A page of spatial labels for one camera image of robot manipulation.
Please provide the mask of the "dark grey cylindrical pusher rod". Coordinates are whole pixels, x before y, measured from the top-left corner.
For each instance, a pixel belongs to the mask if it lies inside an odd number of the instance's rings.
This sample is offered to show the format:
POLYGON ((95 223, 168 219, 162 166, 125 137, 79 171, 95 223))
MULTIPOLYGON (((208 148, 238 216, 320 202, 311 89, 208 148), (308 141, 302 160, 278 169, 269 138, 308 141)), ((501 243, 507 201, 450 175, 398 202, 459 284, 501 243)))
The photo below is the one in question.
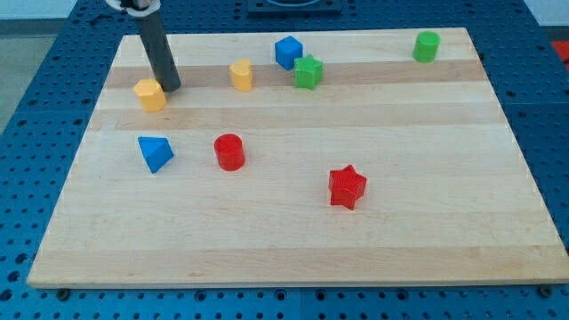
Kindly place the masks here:
POLYGON ((175 92, 181 80, 159 12, 135 19, 155 79, 164 92, 175 92))

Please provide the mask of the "white round tool flange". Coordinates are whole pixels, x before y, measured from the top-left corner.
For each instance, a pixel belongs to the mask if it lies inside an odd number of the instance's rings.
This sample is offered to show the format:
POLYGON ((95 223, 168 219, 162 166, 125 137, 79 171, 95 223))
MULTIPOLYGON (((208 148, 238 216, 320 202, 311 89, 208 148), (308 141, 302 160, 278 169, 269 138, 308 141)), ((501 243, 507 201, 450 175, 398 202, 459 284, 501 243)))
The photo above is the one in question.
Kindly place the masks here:
POLYGON ((160 0, 105 0, 111 8, 127 12, 134 18, 147 17, 161 7, 160 0))

